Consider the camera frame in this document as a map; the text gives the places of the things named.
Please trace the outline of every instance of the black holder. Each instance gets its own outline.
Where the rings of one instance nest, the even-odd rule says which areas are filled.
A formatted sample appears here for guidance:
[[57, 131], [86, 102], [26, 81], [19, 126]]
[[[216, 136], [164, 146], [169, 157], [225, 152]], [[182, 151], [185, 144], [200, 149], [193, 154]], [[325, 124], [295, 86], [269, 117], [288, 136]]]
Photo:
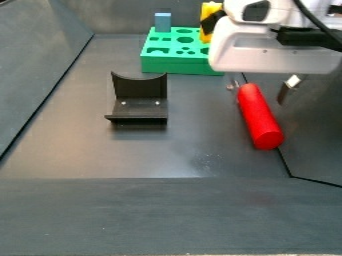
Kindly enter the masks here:
[[152, 79], [111, 75], [117, 101], [105, 117], [115, 124], [168, 124], [168, 73]]

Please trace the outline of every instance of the yellow object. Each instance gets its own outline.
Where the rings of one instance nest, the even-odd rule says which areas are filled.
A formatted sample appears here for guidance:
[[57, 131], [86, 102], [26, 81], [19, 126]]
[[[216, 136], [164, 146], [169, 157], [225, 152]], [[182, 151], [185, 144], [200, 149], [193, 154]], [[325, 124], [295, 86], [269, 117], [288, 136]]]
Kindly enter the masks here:
[[[205, 20], [214, 12], [222, 9], [222, 3], [216, 3], [210, 1], [209, 3], [202, 4], [201, 20]], [[204, 29], [201, 28], [200, 39], [202, 43], [210, 43], [212, 34], [205, 35]]]

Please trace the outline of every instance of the gray wall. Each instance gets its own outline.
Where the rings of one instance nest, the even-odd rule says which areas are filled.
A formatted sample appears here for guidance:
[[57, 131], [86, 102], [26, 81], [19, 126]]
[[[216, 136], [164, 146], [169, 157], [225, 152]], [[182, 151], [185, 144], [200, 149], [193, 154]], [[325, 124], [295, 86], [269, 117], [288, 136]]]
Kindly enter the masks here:
[[296, 177], [342, 186], [342, 65], [311, 75], [281, 112], [286, 141], [281, 151]]
[[15, 0], [0, 7], [0, 156], [93, 32], [59, 0]]
[[172, 12], [173, 26], [198, 27], [205, 1], [62, 0], [62, 2], [75, 11], [95, 33], [145, 34], [154, 25], [154, 13], [158, 11]]

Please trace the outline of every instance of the green block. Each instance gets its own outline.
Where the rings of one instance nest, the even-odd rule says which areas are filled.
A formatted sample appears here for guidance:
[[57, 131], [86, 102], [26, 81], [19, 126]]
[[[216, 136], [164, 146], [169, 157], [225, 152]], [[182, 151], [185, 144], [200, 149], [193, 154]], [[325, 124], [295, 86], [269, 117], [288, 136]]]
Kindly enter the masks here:
[[200, 40], [200, 28], [172, 27], [172, 32], [156, 32], [153, 27], [141, 54], [142, 71], [224, 75], [209, 65], [209, 47]]

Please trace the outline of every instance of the black cable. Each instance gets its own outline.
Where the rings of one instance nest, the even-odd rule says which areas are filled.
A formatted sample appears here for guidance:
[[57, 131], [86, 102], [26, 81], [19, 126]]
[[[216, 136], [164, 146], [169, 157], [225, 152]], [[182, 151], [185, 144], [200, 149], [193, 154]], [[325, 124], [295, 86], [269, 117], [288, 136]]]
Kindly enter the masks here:
[[248, 78], [246, 78], [246, 75], [245, 75], [245, 73], [242, 73], [242, 77], [244, 77], [244, 79], [245, 79], [245, 82], [246, 82], [246, 84], [249, 83], [249, 80], [248, 80]]
[[327, 33], [327, 35], [336, 41], [339, 42], [341, 48], [342, 48], [342, 39], [341, 37], [337, 36], [337, 34], [331, 30], [331, 28], [321, 22], [320, 19], [315, 16], [315, 14], [309, 11], [307, 6], [304, 5], [301, 0], [293, 0], [299, 9], [307, 16], [307, 18], [316, 24], [316, 26]]

